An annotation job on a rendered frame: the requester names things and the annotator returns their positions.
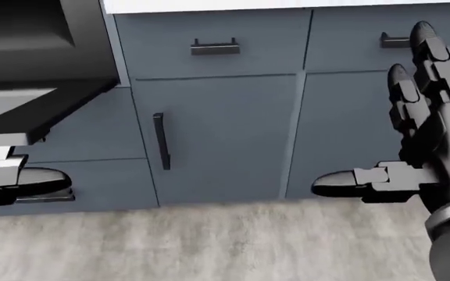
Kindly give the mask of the blue-grey cabinet door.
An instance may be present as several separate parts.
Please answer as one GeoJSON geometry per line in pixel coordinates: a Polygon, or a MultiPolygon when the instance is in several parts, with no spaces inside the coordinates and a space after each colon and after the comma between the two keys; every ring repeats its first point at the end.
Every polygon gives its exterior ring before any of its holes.
{"type": "Polygon", "coordinates": [[[161,205],[278,198],[295,76],[134,81],[132,91],[161,205]],[[170,170],[159,156],[157,112],[170,170]]]}
{"type": "Polygon", "coordinates": [[[308,74],[298,120],[287,198],[311,198],[322,175],[396,161],[386,72],[308,74]]]}

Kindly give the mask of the black oven body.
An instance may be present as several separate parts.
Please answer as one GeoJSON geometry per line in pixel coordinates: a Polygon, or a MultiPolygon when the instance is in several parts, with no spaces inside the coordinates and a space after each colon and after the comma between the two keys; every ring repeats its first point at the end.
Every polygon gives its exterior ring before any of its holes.
{"type": "Polygon", "coordinates": [[[0,0],[0,82],[125,81],[101,0],[0,0]]]}

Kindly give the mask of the black oven door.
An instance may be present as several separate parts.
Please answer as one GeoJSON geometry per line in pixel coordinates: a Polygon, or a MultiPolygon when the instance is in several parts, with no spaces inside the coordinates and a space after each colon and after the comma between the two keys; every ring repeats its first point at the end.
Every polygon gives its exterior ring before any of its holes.
{"type": "Polygon", "coordinates": [[[0,147],[32,145],[118,84],[116,78],[0,82],[0,147]]]}

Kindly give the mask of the blue-grey drawer front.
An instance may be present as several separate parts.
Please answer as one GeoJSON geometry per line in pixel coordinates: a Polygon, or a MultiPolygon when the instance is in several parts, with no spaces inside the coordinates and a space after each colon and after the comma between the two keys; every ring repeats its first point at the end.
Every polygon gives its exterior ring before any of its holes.
{"type": "Polygon", "coordinates": [[[380,36],[408,37],[427,21],[450,46],[450,4],[353,6],[313,13],[305,69],[308,72],[386,70],[414,67],[409,48],[382,48],[380,36]]]}
{"type": "Polygon", "coordinates": [[[0,207],[0,216],[64,212],[138,210],[159,206],[148,161],[144,158],[33,163],[70,176],[75,201],[24,203],[0,207]]]}
{"type": "Polygon", "coordinates": [[[45,142],[18,147],[30,163],[144,158],[130,88],[113,88],[51,128],[45,142]]]}
{"type": "Polygon", "coordinates": [[[129,76],[169,79],[295,73],[302,69],[309,9],[131,13],[115,16],[129,76]],[[200,44],[230,42],[241,53],[191,55],[200,44]]]}

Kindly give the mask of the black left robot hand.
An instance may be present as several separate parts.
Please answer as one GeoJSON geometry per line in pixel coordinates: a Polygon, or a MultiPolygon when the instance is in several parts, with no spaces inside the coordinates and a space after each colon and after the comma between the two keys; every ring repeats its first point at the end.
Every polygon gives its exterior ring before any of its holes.
{"type": "Polygon", "coordinates": [[[50,194],[72,187],[66,173],[26,167],[28,156],[14,156],[13,150],[13,147],[0,147],[0,206],[16,204],[19,196],[50,194]]]}

